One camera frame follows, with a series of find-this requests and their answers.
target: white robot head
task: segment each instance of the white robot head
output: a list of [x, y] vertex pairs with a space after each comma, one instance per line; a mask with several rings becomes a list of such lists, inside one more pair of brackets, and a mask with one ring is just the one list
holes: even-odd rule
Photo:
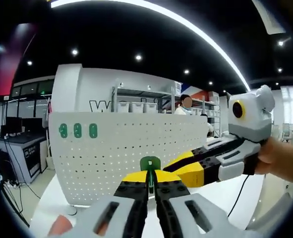
[[271, 89], [263, 85], [256, 93], [231, 96], [228, 102], [229, 133], [253, 142], [271, 136], [271, 111], [275, 106]]

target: finger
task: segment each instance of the finger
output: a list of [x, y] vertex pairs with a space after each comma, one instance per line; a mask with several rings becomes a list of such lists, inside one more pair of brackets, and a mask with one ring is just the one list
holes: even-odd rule
[[259, 151], [258, 157], [261, 161], [263, 161], [266, 164], [271, 164], [275, 160], [275, 156], [273, 154], [275, 153], [275, 146], [277, 144], [277, 141], [275, 141], [273, 138], [269, 138], [265, 145], [263, 145]]
[[103, 237], [106, 234], [107, 228], [108, 228], [108, 223], [102, 223], [102, 225], [98, 229], [97, 234]]
[[268, 174], [270, 170], [271, 170], [271, 164], [267, 164], [267, 163], [264, 163], [263, 161], [259, 161], [255, 168], [255, 174], [256, 175]]
[[64, 216], [59, 215], [56, 221], [53, 223], [48, 235], [61, 235], [69, 230], [71, 230], [71, 222]]

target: black ceiling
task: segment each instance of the black ceiling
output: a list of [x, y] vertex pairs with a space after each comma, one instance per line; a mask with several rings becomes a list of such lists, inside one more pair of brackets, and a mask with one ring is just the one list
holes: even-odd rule
[[[150, 0], [206, 32], [234, 61], [251, 88], [293, 85], [293, 34], [268, 35], [250, 0]], [[54, 75], [59, 64], [143, 72], [205, 90], [245, 90], [219, 53], [180, 23], [149, 9], [119, 2], [79, 2], [49, 9], [44, 1], [0, 10], [0, 44], [15, 23], [36, 21], [35, 36], [15, 81]], [[12, 17], [13, 23], [4, 16]], [[279, 40], [288, 39], [283, 47]], [[73, 57], [71, 50], [79, 55]], [[143, 60], [136, 62], [134, 56]], [[189, 75], [183, 71], [190, 70]]]

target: human hand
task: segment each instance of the human hand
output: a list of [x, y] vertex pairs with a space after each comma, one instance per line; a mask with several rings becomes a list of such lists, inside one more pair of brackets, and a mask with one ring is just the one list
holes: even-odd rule
[[270, 137], [261, 147], [258, 158], [256, 174], [271, 173], [293, 182], [293, 145]]
[[[98, 228], [97, 234], [104, 236], [108, 228], [108, 224], [104, 223]], [[53, 223], [48, 236], [62, 235], [72, 229], [71, 222], [64, 216], [59, 215]]]

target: green clip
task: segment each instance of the green clip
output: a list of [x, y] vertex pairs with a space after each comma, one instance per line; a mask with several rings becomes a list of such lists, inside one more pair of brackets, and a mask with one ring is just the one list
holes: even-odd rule
[[155, 156], [146, 156], [140, 160], [141, 171], [147, 170], [149, 173], [148, 187], [149, 192], [154, 193], [154, 171], [161, 169], [161, 160]]
[[64, 138], [64, 139], [67, 138], [68, 130], [67, 130], [67, 125], [65, 123], [60, 124], [59, 133], [62, 138]]
[[98, 137], [98, 126], [95, 123], [92, 123], [89, 125], [89, 136], [91, 138], [97, 138]]
[[81, 138], [82, 133], [81, 133], [81, 124], [80, 123], [76, 123], [75, 125], [73, 125], [73, 134], [75, 135], [76, 138]]

